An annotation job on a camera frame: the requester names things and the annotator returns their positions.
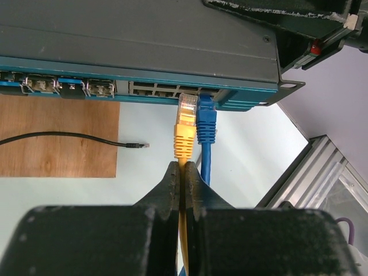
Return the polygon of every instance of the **white wall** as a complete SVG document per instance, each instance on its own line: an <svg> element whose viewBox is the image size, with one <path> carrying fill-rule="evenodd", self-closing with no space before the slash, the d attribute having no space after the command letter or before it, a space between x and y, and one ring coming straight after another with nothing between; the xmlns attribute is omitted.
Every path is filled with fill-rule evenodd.
<svg viewBox="0 0 368 276"><path fill-rule="evenodd" d="M309 70L284 76L306 86L281 105L308 137L327 134L368 181L368 55L344 47Z"/></svg>
<svg viewBox="0 0 368 276"><path fill-rule="evenodd" d="M151 147L120 148L116 178L0 178L0 256L16 223L34 206L130 205L139 200L174 160L176 113L176 106L121 104L119 140L149 142ZM211 186L236 207L255 206L306 145L277 105L219 112L217 128ZM194 160L199 153L196 145Z"/></svg>

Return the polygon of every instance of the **wooden surface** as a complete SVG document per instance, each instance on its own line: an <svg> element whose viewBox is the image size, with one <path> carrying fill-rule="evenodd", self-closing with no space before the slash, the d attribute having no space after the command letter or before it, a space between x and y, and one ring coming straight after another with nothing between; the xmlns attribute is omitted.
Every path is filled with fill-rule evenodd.
<svg viewBox="0 0 368 276"><path fill-rule="evenodd" d="M29 132L79 132L117 141L120 104L0 95L0 140ZM0 177L115 177L117 147L77 137L0 145Z"/></svg>

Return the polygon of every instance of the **metal frame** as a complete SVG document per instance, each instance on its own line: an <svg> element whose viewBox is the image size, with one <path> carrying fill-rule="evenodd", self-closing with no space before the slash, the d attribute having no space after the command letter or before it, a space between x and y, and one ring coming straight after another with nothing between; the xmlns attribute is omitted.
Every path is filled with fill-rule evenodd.
<svg viewBox="0 0 368 276"><path fill-rule="evenodd" d="M327 136L314 139L312 149L267 207L277 208L284 201L289 201L295 207L303 206L308 195L319 188L321 181L341 168L336 167L336 164L345 167L348 161Z"/></svg>

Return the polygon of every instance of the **purple cable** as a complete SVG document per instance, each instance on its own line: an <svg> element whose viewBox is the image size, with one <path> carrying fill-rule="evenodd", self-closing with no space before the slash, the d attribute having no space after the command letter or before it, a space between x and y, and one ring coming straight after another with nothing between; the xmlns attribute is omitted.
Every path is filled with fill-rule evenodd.
<svg viewBox="0 0 368 276"><path fill-rule="evenodd" d="M336 221L336 223L340 223L342 221L345 221L349 225L348 244L350 244L352 246L354 244L354 237L355 237L354 223L352 223L352 221L347 217L340 217L335 221Z"/></svg>

